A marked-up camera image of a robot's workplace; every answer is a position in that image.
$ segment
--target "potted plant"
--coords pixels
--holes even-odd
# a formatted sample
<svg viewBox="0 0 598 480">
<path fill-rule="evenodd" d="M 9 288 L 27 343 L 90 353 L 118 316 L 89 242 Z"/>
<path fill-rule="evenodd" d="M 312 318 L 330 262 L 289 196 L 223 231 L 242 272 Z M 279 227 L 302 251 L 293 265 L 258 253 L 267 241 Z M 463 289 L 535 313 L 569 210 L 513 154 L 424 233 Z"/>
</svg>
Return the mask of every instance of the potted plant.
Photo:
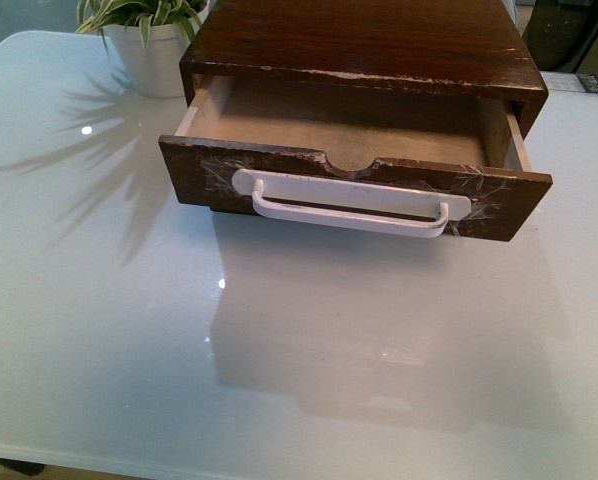
<svg viewBox="0 0 598 480">
<path fill-rule="evenodd" d="M 138 92 L 179 97 L 179 60 L 209 5 L 209 0 L 79 0 L 77 32 L 96 31 L 106 48 L 110 38 Z"/>
</svg>

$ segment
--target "black object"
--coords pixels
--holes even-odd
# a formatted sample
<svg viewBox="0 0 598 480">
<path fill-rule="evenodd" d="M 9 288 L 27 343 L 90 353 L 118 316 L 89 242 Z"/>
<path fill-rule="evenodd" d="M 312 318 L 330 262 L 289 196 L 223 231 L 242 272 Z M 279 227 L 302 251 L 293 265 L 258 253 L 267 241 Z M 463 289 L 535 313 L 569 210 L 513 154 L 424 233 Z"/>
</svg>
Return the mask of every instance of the black object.
<svg viewBox="0 0 598 480">
<path fill-rule="evenodd" d="M 0 458 L 0 465 L 2 467 L 14 470 L 15 472 L 21 473 L 28 477 L 37 476 L 46 468 L 46 466 L 41 463 L 22 462 L 20 460 L 7 460 L 5 458 Z"/>
<path fill-rule="evenodd" d="M 523 39 L 539 70 L 577 71 L 598 37 L 598 0 L 537 0 Z"/>
</svg>

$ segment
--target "white drawer handle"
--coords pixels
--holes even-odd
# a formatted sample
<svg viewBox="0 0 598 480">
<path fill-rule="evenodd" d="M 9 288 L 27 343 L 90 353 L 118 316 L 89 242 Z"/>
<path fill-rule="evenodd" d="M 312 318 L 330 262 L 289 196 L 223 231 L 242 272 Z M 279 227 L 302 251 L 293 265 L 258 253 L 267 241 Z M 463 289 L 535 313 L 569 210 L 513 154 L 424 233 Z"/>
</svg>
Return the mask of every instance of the white drawer handle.
<svg viewBox="0 0 598 480">
<path fill-rule="evenodd" d="M 448 220 L 465 217 L 471 208 L 470 200 L 458 195 L 246 169 L 235 172 L 232 183 L 242 195 L 252 196 L 255 211 L 264 217 L 413 237 L 439 236 Z M 267 200 L 264 196 L 280 202 Z M 282 200 L 434 216 L 435 220 L 382 217 L 292 205 L 282 203 Z"/>
</svg>

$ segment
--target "spider plant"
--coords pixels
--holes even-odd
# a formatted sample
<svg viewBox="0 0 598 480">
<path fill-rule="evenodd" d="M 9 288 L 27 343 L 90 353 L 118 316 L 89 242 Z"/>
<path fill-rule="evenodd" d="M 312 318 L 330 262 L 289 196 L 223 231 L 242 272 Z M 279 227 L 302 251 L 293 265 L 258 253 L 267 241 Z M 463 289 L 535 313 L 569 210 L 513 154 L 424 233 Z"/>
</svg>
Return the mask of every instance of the spider plant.
<svg viewBox="0 0 598 480">
<path fill-rule="evenodd" d="M 197 12 L 203 3 L 203 0 L 79 0 L 77 33 L 96 30 L 103 37 L 103 28 L 108 25 L 135 26 L 139 27 L 146 47 L 151 27 L 174 24 L 182 36 L 192 41 L 195 31 L 190 20 L 201 26 Z"/>
</svg>

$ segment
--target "open drawer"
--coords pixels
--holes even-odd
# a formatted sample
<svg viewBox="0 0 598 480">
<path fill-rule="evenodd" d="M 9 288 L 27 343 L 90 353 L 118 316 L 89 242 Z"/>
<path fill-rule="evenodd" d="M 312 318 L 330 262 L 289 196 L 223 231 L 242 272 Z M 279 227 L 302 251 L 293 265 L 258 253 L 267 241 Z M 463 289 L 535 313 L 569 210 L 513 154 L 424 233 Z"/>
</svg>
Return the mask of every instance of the open drawer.
<svg viewBox="0 0 598 480">
<path fill-rule="evenodd" d="M 205 75 L 159 143 L 182 203 L 510 240 L 552 179 L 498 99 Z"/>
</svg>

